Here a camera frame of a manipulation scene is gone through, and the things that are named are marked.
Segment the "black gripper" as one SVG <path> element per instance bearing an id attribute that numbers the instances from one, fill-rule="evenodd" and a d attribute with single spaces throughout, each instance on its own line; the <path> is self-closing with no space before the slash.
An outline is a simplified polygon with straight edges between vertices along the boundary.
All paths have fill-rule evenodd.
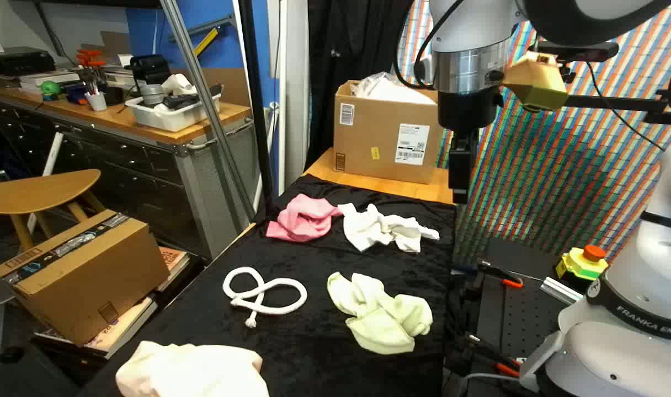
<path id="1" fill-rule="evenodd" d="M 476 158 L 476 131 L 462 127 L 453 134 L 448 150 L 448 187 L 453 189 L 453 200 L 465 204 L 470 197 L 470 181 Z"/>

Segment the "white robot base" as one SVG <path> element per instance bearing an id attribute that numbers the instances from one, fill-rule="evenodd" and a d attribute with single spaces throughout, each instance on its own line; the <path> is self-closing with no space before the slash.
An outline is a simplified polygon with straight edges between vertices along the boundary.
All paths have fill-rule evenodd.
<path id="1" fill-rule="evenodd" d="M 630 239 L 556 324 L 522 361 L 522 389 L 546 377 L 571 397 L 671 397 L 671 146 Z"/>

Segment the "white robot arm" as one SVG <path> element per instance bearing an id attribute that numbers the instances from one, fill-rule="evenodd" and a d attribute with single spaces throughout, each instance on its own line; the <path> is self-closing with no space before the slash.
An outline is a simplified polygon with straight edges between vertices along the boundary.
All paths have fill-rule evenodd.
<path id="1" fill-rule="evenodd" d="M 614 38 L 637 28 L 671 0 L 428 0 L 432 28 L 422 49 L 432 51 L 436 123 L 453 132 L 448 187 L 453 200 L 470 199 L 478 131 L 500 106 L 507 77 L 507 40 L 521 21 L 540 49 L 563 61 L 603 61 L 616 52 Z"/>

